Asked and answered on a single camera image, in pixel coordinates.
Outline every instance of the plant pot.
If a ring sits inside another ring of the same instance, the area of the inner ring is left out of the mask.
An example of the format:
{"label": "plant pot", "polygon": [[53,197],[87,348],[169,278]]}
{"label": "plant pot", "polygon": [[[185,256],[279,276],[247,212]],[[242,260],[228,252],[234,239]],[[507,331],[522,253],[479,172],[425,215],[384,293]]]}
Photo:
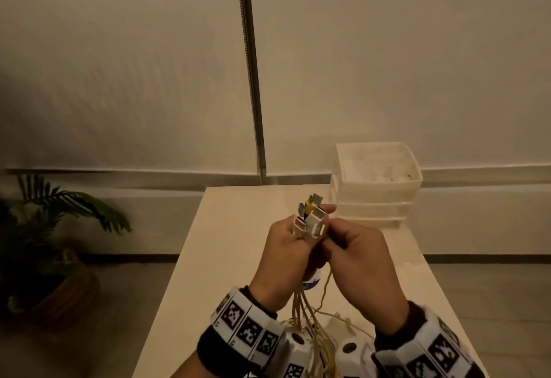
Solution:
{"label": "plant pot", "polygon": [[17,314],[19,322],[39,330],[60,331],[78,322],[95,306],[100,292],[98,277],[73,251],[64,250],[62,255],[65,279],[40,303]]}

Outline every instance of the table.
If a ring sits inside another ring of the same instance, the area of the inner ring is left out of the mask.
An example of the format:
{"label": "table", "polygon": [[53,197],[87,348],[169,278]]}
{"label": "table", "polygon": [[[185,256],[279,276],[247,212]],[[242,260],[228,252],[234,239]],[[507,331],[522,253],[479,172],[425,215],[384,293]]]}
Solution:
{"label": "table", "polygon": [[[183,246],[180,258],[149,331],[133,378],[169,377],[195,350],[220,299],[233,286],[251,281],[272,222],[296,212],[310,194],[326,199],[329,185],[278,185],[207,188]],[[471,348],[482,363],[410,229],[403,225],[383,229],[406,297],[429,305]],[[313,306],[319,304],[329,272],[322,270],[320,284],[306,292]],[[323,311],[338,312],[370,333],[373,326],[342,297],[333,280],[327,288]],[[290,303],[279,319],[291,316]],[[350,336],[339,320],[319,316],[322,326],[339,342]]]}

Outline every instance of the bundle of wires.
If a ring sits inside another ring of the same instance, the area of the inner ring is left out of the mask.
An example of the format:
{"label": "bundle of wires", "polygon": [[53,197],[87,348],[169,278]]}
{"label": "bundle of wires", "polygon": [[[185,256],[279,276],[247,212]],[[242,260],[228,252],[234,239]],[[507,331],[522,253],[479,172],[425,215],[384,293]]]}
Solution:
{"label": "bundle of wires", "polygon": [[349,319],[342,319],[338,313],[330,314],[320,311],[323,306],[323,300],[327,293],[327,285],[331,280],[331,276],[332,272],[327,276],[327,280],[323,286],[323,296],[321,297],[320,306],[318,308],[312,308],[303,290],[297,291],[293,295],[293,317],[285,321],[287,326],[291,326],[301,333],[310,336],[310,341],[313,345],[313,361],[308,371],[309,378],[336,378],[338,376],[337,367],[335,365],[335,353],[338,344],[320,325],[316,314],[333,317],[343,321],[348,326],[365,333],[373,339],[372,335],[354,326]]}

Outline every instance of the white plastic box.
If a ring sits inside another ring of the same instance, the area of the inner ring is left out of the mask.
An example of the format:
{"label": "white plastic box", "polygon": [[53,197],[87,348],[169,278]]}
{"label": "white plastic box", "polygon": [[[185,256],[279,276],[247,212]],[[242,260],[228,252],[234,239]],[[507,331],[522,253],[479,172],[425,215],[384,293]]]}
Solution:
{"label": "white plastic box", "polygon": [[423,180],[410,149],[398,142],[336,146],[329,200],[337,215],[373,227],[403,221]]}

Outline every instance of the potted plant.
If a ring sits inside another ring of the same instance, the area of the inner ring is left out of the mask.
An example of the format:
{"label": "potted plant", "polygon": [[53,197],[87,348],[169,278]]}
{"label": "potted plant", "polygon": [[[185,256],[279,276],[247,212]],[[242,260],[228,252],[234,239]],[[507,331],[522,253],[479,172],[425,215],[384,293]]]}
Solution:
{"label": "potted plant", "polygon": [[105,231],[131,231],[117,209],[89,194],[51,188],[40,175],[18,176],[21,199],[0,200],[0,312],[42,328],[76,321],[99,293],[99,280],[50,236],[66,216],[97,219]]}

